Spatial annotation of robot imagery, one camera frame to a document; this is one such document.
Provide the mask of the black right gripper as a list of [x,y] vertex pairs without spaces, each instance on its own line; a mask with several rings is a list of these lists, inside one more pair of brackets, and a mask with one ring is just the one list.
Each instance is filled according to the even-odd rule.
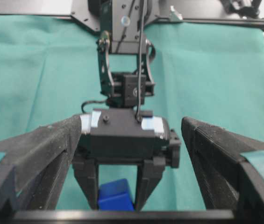
[[165,166],[179,167],[181,140],[173,129],[153,138],[134,136],[95,138],[82,135],[72,160],[74,177],[91,209],[98,209],[99,165],[137,167],[135,210],[140,211],[163,177]]

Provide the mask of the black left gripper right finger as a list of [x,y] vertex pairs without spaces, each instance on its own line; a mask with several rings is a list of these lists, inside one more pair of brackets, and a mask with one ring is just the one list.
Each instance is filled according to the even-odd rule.
[[191,224],[264,224],[264,177],[247,155],[264,156],[264,142],[184,117],[181,133],[206,210]]

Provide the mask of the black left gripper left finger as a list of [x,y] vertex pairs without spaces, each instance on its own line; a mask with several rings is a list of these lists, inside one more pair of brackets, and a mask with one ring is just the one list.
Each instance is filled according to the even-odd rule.
[[81,127],[74,115],[0,141],[0,218],[56,208]]

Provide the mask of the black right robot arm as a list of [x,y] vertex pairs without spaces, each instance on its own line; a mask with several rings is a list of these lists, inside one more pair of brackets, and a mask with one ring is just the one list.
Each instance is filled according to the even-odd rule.
[[[141,106],[154,96],[150,65],[156,56],[144,28],[159,17],[155,0],[77,0],[75,18],[98,34],[100,92],[105,109],[81,105],[80,150],[73,167],[89,206],[96,210],[143,208],[165,168],[178,168],[180,139],[165,118]],[[100,165],[137,167],[136,195],[126,180],[99,185]]]

